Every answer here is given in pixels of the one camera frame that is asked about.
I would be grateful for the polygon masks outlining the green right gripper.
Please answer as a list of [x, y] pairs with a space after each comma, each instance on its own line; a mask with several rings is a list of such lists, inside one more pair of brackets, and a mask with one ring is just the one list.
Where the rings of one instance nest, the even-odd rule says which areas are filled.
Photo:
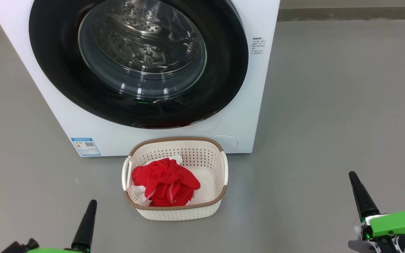
[[349, 172], [360, 226], [357, 240], [348, 247], [358, 253], [405, 253], [405, 211], [380, 214], [376, 204], [355, 171]]

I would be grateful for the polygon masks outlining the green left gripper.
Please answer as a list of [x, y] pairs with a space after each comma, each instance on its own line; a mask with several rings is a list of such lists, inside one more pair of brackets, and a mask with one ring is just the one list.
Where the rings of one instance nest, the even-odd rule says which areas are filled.
[[71, 248], [36, 248], [27, 253], [90, 253], [95, 227], [97, 201], [91, 200], [72, 241]]

